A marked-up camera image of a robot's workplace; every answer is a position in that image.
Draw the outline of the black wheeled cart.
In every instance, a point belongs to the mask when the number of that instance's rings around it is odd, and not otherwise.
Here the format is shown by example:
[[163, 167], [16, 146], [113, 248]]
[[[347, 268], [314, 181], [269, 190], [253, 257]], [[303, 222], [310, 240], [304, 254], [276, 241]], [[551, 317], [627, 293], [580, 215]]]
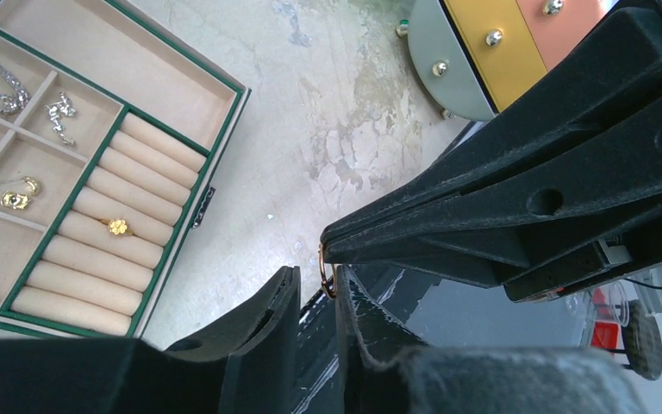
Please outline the black wheeled cart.
[[619, 284], [590, 294], [593, 330], [588, 345], [622, 355], [622, 366], [645, 380], [662, 375], [662, 337], [656, 318], [638, 299], [629, 299]]

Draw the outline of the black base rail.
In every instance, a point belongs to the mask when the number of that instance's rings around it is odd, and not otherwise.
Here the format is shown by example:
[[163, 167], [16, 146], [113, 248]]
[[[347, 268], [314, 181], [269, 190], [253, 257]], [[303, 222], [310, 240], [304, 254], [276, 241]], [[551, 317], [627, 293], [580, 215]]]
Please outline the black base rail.
[[340, 298], [318, 292], [301, 309], [290, 412], [407, 412], [398, 359], [426, 342], [405, 323], [438, 282], [398, 267], [342, 269]]

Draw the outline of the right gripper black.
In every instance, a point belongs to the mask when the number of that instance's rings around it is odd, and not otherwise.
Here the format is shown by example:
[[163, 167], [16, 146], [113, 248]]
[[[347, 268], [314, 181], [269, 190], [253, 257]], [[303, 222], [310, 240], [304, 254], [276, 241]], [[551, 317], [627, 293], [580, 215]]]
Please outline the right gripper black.
[[389, 264], [512, 301], [662, 263], [662, 1], [618, 3], [460, 148], [329, 224], [333, 264]]

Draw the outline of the white cylinder orange lid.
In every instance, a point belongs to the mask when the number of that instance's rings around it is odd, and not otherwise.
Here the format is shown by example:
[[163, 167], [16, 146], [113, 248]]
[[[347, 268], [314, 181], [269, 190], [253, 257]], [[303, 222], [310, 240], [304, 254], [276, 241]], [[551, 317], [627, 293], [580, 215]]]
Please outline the white cylinder orange lid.
[[489, 121], [554, 69], [612, 1], [416, 1], [396, 27], [443, 117]]

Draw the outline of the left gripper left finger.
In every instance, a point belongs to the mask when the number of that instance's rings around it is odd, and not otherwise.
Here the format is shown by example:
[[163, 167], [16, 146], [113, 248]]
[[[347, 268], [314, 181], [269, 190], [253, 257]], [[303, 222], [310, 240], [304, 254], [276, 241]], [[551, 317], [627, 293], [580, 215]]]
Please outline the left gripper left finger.
[[300, 271], [158, 350], [135, 338], [0, 340], [0, 413], [288, 413]]

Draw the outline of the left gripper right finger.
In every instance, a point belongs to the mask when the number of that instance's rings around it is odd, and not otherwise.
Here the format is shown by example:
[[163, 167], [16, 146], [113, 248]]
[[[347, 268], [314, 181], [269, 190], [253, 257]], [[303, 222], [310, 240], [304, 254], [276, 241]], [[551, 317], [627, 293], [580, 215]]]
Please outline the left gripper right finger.
[[[336, 289], [340, 298], [341, 271]], [[642, 413], [637, 391], [604, 352], [587, 348], [405, 350], [405, 413]]]

